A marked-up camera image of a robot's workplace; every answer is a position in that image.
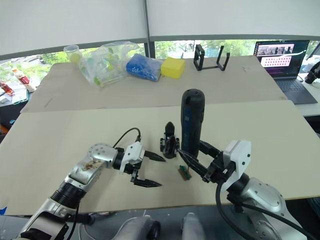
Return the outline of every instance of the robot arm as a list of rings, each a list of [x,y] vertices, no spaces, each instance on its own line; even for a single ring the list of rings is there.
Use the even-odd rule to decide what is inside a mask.
[[[235,205],[249,205],[267,210],[290,222],[300,224],[289,213],[283,196],[274,187],[256,178],[249,178],[244,172],[251,161],[251,142],[232,141],[224,151],[209,143],[200,141],[199,150],[213,157],[208,168],[191,154],[178,150],[186,164],[198,173],[206,183],[223,181],[222,191],[228,191],[227,199]],[[267,214],[244,208],[256,232],[255,239],[306,240],[307,237],[291,226]]]
[[[161,186],[149,179],[138,179],[143,157],[165,162],[161,156],[145,151],[139,141],[128,146],[126,151],[104,143],[94,144],[89,148],[86,157],[67,174],[59,189],[46,199],[29,219],[18,239],[63,240],[69,228],[66,221],[78,212],[81,199],[99,179],[104,168],[114,168],[120,173],[131,174],[131,182],[137,186]]]

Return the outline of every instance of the table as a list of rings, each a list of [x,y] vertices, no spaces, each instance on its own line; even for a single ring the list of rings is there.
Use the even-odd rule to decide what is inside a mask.
[[[299,76],[305,79],[308,73],[300,73]],[[317,100],[318,103],[314,104],[300,104],[296,107],[300,110],[301,114],[305,117],[320,116],[320,88],[314,87],[312,84],[306,82],[302,83],[309,93]]]
[[[204,64],[215,62],[206,58]],[[57,63],[22,112],[179,106],[183,92],[192,88],[204,92],[206,104],[287,99],[255,56],[233,56],[225,71],[197,71],[193,59],[186,59],[180,79],[128,76],[105,88],[90,86],[74,64]]]
[[[140,128],[147,150],[160,154],[168,121],[180,137],[180,106],[22,113],[0,144],[6,214],[33,214],[92,144],[112,145],[131,127]],[[135,138],[132,132],[119,146]],[[286,199],[320,195],[320,139],[291,101],[207,104],[201,139],[218,149],[231,140],[250,140],[249,176],[273,185]],[[211,162],[202,153],[198,158],[205,166]],[[202,182],[192,170],[192,179],[183,181],[181,164],[179,157],[167,162],[145,159],[139,175],[163,185],[156,188],[134,186],[129,175],[106,169],[82,200],[80,212],[214,204],[216,184]]]

